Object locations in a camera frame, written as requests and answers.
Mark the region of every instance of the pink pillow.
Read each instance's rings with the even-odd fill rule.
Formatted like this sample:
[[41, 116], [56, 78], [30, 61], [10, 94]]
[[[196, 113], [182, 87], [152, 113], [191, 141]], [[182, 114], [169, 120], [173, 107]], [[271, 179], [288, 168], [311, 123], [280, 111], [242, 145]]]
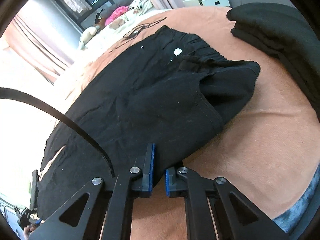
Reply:
[[115, 19], [120, 17], [121, 15], [125, 14], [127, 11], [129, 11], [129, 6], [120, 6], [118, 7], [109, 18], [106, 19], [106, 26], [112, 23]]

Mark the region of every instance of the orange blanket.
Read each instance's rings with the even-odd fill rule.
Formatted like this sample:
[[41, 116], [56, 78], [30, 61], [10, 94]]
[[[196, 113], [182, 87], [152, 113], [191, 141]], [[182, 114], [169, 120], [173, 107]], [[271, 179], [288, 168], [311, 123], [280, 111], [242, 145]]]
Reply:
[[[320, 125], [315, 111], [284, 66], [232, 36], [234, 22], [226, 18], [228, 10], [180, 8], [147, 19], [145, 23], [167, 17], [135, 40], [119, 41], [91, 65], [62, 75], [59, 84], [68, 85], [65, 90], [60, 89], [68, 96], [60, 109], [66, 111], [114, 58], [162, 25], [196, 33], [227, 59], [258, 62], [261, 73], [251, 101], [219, 136], [184, 163], [204, 177], [226, 177], [274, 218], [302, 196], [313, 177], [320, 161]], [[166, 198], [163, 181], [150, 199], [135, 200], [132, 239], [186, 239], [185, 228], [183, 199]]]

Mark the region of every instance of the stack of folded clothes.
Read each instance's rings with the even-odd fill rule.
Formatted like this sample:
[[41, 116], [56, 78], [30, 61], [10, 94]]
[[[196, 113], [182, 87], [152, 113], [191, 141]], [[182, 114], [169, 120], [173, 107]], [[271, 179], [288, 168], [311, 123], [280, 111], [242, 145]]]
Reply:
[[278, 58], [307, 96], [320, 117], [320, 41], [293, 7], [276, 3], [249, 3], [227, 13], [236, 21], [231, 33]]

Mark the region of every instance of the metal pin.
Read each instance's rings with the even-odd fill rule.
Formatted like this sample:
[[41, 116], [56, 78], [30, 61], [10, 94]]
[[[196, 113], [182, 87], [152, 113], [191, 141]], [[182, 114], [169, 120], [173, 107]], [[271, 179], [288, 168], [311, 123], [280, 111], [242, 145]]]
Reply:
[[216, 182], [217, 182], [218, 184], [220, 184], [220, 185], [223, 185], [223, 184], [225, 184], [226, 179], [223, 178], [223, 177], [219, 177], [219, 178], [216, 178]]
[[92, 180], [93, 185], [99, 185], [101, 182], [102, 182], [102, 179], [100, 179], [100, 178], [94, 178]]
[[188, 168], [186, 168], [186, 167], [180, 167], [179, 169], [178, 169], [178, 171], [181, 173], [181, 174], [186, 174], [186, 173], [188, 173]]
[[132, 174], [136, 174], [136, 173], [138, 173], [140, 171], [140, 169], [138, 168], [138, 167], [132, 167], [131, 169], [130, 169], [130, 172], [132, 173]]

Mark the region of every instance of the blue gripper pad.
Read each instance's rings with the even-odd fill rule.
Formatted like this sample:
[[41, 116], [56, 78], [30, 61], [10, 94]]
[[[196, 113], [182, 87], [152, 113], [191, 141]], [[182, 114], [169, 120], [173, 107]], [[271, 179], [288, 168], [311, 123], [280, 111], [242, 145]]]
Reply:
[[148, 143], [147, 153], [142, 173], [142, 191], [151, 194], [153, 189], [153, 166], [155, 158], [155, 144]]
[[176, 197], [176, 170], [174, 167], [165, 170], [165, 192], [167, 197]]

